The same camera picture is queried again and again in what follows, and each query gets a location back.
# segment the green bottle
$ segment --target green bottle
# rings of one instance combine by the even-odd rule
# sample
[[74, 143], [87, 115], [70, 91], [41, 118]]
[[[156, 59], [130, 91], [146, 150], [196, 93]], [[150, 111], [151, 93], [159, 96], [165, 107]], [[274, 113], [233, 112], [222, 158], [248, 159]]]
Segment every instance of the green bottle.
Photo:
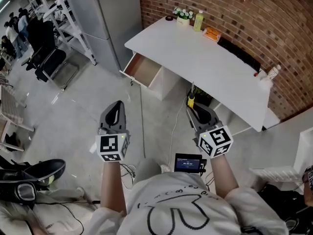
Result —
[[201, 24], [203, 21], [203, 11], [199, 10], [199, 13], [196, 15], [195, 24], [194, 24], [194, 31], [201, 31]]

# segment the small screen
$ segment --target small screen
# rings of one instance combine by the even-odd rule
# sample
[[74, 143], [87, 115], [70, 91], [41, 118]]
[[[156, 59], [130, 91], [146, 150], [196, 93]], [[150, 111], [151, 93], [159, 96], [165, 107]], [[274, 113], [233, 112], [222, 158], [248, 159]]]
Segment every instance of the small screen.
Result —
[[177, 159], [176, 168], [178, 169], [199, 169], [200, 160], [199, 159]]

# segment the small plant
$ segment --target small plant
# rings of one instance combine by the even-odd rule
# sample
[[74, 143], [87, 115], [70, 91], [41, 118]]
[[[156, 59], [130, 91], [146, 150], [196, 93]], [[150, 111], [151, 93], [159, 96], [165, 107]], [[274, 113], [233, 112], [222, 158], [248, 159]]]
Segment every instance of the small plant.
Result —
[[194, 20], [195, 18], [193, 18], [194, 13], [191, 10], [186, 10], [186, 9], [180, 9], [180, 8], [175, 8], [173, 11], [174, 15], [177, 15], [179, 18], [182, 19], [192, 19]]

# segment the potted plant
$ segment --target potted plant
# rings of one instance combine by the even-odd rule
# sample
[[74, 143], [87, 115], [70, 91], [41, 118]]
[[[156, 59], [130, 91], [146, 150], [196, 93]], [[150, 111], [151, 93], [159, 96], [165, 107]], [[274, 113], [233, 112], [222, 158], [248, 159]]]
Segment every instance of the potted plant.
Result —
[[191, 10], [175, 8], [173, 11], [174, 15], [177, 15], [176, 23], [179, 26], [186, 27], [190, 24], [190, 19], [193, 19], [194, 13]]

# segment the yellow bottle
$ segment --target yellow bottle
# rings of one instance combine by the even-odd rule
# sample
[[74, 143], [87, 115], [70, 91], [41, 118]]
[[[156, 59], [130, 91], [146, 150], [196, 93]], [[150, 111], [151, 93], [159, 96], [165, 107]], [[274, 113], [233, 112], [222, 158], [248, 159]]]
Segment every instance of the yellow bottle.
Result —
[[201, 31], [201, 24], [203, 21], [203, 11], [199, 10], [199, 13], [196, 15], [195, 24], [194, 24], [194, 31]]
[[194, 108], [194, 103], [195, 103], [195, 95], [191, 92], [188, 96], [188, 102], [187, 102], [187, 105], [190, 107], [190, 108]]

